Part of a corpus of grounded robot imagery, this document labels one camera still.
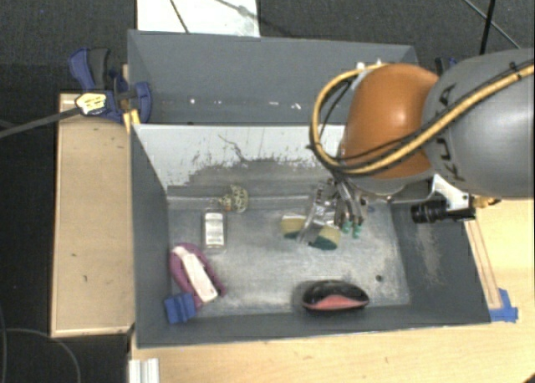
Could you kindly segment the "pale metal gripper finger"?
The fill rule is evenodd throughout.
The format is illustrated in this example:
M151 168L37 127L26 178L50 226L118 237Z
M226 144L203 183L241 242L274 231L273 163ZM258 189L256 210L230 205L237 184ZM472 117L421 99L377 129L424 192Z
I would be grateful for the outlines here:
M311 231L318 232L320 228L323 227L323 207L318 204L313 204L308 211L302 228L299 230L297 235L298 243L305 243L308 234Z
M335 245L336 226L334 225L334 213L328 212L323 216L309 217L309 227L313 234L308 241L309 245Z

